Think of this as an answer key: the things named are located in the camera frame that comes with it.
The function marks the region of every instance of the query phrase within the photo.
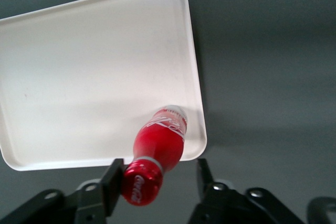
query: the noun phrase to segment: coca-cola logo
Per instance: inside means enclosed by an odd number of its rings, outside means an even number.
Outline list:
[[[132,189],[131,200],[138,204],[140,204],[142,200],[141,188],[144,183],[145,183],[145,180],[140,175],[136,175],[134,177],[134,185]]]
[[[150,127],[153,124],[158,124],[160,126],[166,127],[171,131],[177,133],[182,138],[184,137],[184,131],[182,130],[181,125],[172,118],[167,118],[165,116],[158,116],[153,118],[146,124],[144,127]]]

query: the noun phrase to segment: metal screw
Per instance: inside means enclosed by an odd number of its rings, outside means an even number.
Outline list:
[[[51,198],[54,198],[55,196],[57,196],[57,193],[56,192],[52,192],[50,194],[47,194],[44,199],[51,199]]]
[[[263,196],[263,193],[259,190],[253,190],[250,191],[251,196],[261,198]]]
[[[214,188],[215,190],[219,190],[219,191],[222,191],[222,190],[224,190],[224,185],[223,184],[221,184],[221,183],[217,183],[217,184],[214,184],[213,186],[212,186],[212,188]]]
[[[95,190],[96,187],[97,187],[96,185],[90,185],[90,186],[87,186],[87,187],[85,188],[85,191],[92,191],[92,190]]]

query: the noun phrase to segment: plastic tray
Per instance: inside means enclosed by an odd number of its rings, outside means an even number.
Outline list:
[[[188,0],[80,0],[0,20],[0,147],[16,170],[132,160],[160,107],[188,117],[182,160],[206,130]]]

